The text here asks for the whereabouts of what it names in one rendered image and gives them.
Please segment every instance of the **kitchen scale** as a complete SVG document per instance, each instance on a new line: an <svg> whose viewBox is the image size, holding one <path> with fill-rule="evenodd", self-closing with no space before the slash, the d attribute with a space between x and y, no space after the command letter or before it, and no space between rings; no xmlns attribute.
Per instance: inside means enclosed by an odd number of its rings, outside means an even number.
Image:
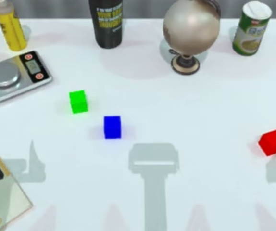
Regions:
<svg viewBox="0 0 276 231"><path fill-rule="evenodd" d="M0 62L0 102L52 81L35 51Z"/></svg>

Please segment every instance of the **chips canister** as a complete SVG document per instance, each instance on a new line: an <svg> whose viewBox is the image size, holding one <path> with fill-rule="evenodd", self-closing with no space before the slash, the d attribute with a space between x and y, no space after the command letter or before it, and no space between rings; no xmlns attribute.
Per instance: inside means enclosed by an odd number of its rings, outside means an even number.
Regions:
<svg viewBox="0 0 276 231"><path fill-rule="evenodd" d="M250 1L243 6L242 16L232 43L238 54L254 55L261 44L272 10L265 3Z"/></svg>

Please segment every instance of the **green cube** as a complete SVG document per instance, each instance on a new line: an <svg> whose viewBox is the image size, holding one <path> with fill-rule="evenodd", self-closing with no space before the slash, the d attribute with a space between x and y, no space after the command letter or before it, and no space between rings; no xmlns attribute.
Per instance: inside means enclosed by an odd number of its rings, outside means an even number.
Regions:
<svg viewBox="0 0 276 231"><path fill-rule="evenodd" d="M87 97L84 90L73 91L69 95L73 114L88 111Z"/></svg>

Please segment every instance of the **globe base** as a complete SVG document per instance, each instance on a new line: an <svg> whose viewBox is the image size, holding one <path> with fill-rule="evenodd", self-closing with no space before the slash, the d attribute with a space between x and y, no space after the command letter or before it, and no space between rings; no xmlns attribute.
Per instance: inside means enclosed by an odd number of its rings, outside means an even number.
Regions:
<svg viewBox="0 0 276 231"><path fill-rule="evenodd" d="M195 74L200 68L200 62L192 55L177 55L171 60L172 69L181 75Z"/></svg>

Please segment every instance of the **black travel mug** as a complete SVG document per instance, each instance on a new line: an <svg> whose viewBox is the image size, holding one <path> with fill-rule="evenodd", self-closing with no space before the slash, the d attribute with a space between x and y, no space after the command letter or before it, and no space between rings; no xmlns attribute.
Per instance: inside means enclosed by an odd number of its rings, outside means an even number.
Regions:
<svg viewBox="0 0 276 231"><path fill-rule="evenodd" d="M89 0L95 40L105 49L122 42L122 0Z"/></svg>

